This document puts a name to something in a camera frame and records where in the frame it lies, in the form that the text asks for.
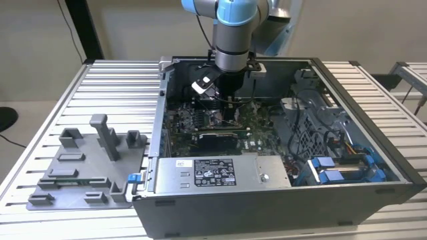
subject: blue latch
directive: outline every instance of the blue latch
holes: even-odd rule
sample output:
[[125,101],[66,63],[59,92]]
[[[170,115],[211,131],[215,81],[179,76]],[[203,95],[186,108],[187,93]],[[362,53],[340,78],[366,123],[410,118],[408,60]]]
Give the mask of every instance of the blue latch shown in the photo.
[[127,183],[129,184],[142,184],[143,183],[143,176],[141,173],[133,173],[127,176]]

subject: white wall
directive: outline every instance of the white wall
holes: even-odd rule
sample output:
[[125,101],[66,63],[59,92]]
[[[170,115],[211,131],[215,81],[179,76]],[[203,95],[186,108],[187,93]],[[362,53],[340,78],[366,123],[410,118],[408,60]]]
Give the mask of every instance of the white wall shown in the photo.
[[[90,0],[89,6],[107,58],[157,61],[209,53],[197,16],[181,0]],[[213,20],[201,20],[211,39]]]
[[0,101],[59,99],[81,65],[58,2],[2,0]]
[[[89,5],[109,59],[207,54],[197,17],[179,0]],[[373,73],[386,73],[396,61],[426,62],[426,9],[427,0],[305,0],[289,55],[358,60]],[[202,23],[211,38],[213,21],[202,17]],[[57,1],[2,0],[0,100],[58,99],[79,67]]]
[[357,60],[370,73],[427,62],[427,0],[305,0],[289,55]]

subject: black pole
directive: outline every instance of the black pole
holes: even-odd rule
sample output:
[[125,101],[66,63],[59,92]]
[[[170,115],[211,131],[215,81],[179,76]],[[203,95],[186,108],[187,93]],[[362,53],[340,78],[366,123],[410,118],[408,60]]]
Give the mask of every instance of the black pole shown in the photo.
[[105,59],[87,0],[66,0],[66,4],[74,27],[79,35],[86,58],[90,60]]

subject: cable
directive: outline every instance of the cable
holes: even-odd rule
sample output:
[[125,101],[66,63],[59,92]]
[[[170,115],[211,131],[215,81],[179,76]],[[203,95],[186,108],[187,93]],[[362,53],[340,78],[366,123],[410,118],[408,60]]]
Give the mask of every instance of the cable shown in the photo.
[[255,87],[257,87],[257,79],[254,79],[254,85],[253,85],[253,95],[251,95],[251,99],[249,101],[227,101],[225,99],[221,99],[219,97],[214,97],[218,101],[227,103],[227,104],[249,104],[250,102],[254,101],[255,98]]
[[422,108],[422,105],[418,105],[418,107],[417,107],[417,109],[416,109],[416,112],[414,112],[414,115],[416,115],[416,116],[417,116],[417,114],[420,114],[421,108]]
[[194,116],[193,112],[189,109],[183,108],[183,109],[179,109],[179,110],[187,111],[190,113],[191,125],[186,127],[189,129],[189,128],[191,128],[191,126],[195,126],[195,116]]
[[358,154],[357,151],[354,150],[353,146],[350,146],[349,142],[346,142],[346,145],[348,145],[350,151],[353,152],[353,154]]
[[27,146],[26,145],[23,145],[23,144],[19,144],[19,143],[17,143],[17,142],[14,142],[14,141],[11,141],[6,136],[3,136],[2,134],[0,134],[0,138],[3,138],[6,141],[9,141],[11,144],[15,144],[17,146],[21,146],[21,147],[23,147],[25,149],[27,148]]
[[[300,94],[302,93],[302,91],[313,91],[313,92],[318,93],[320,95],[321,95],[321,92],[317,91],[317,90],[313,89],[313,88],[304,88],[302,90],[300,90],[298,94],[296,95],[298,99],[301,99],[306,104],[312,105],[310,102],[308,102],[305,99],[302,99],[302,98],[300,97]],[[320,117],[320,115],[318,115],[318,111],[313,111],[313,115],[314,115],[316,119],[320,121],[320,123],[326,127],[326,129],[328,129],[332,133],[334,133],[336,136],[338,136],[338,134],[336,133],[337,130],[334,130],[334,129],[332,128],[332,126],[328,125],[326,122],[321,119],[321,117]]]
[[292,143],[293,143],[293,140],[294,140],[294,137],[297,134],[297,129],[298,129],[300,122],[301,122],[301,104],[300,104],[298,98],[296,98],[296,102],[297,102],[297,117],[296,117],[296,123],[294,123],[294,127],[293,127],[293,134],[292,134],[292,137],[289,138],[289,141],[288,141],[288,150],[292,153],[292,155],[294,156],[294,158],[301,159],[301,157],[293,152],[293,149],[292,149]]
[[413,88],[414,88],[413,86],[409,88],[408,93],[406,93],[406,95],[405,95],[405,98],[404,98],[404,100],[402,100],[402,104],[406,102],[408,97],[409,97],[409,95],[410,95],[410,92],[412,92]]
[[205,39],[206,39],[206,41],[207,41],[209,47],[214,50],[213,44],[211,44],[210,39],[209,39],[209,37],[207,37],[206,30],[203,29],[203,26],[202,26],[202,22],[201,22],[199,15],[197,15],[195,17],[198,18],[199,27],[201,27],[201,30],[202,30]]
[[57,2],[58,2],[58,5],[59,5],[62,17],[65,18],[67,27],[69,27],[69,29],[70,29],[70,35],[71,35],[71,40],[73,40],[74,48],[75,48],[75,51],[77,51],[78,54],[79,54],[81,63],[83,64],[83,57],[82,57],[82,54],[81,54],[81,52],[79,52],[79,48],[78,48],[78,45],[77,45],[73,27],[71,27],[70,24],[69,24],[67,17],[66,17],[66,14],[65,14],[65,10],[63,10],[63,6],[62,6],[62,4],[61,4],[61,0],[57,0]]

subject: aluminum workbench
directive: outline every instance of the aluminum workbench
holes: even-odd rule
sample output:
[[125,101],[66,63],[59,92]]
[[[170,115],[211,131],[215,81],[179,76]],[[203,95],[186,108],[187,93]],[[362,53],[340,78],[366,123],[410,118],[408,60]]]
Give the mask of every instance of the aluminum workbench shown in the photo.
[[[427,179],[427,128],[424,123],[360,65],[350,62],[325,64]],[[87,124],[91,115],[109,114],[109,126],[118,133],[134,129],[151,138],[159,86],[157,61],[98,60],[83,65],[0,186],[0,239],[149,239],[134,209],[41,212],[29,211],[26,205],[58,152],[58,136],[65,128],[79,128],[83,134],[95,133]],[[427,239],[427,191],[402,205],[386,206],[360,226],[205,239]]]
[[427,96],[427,62],[400,61],[390,74],[400,75],[422,95]]

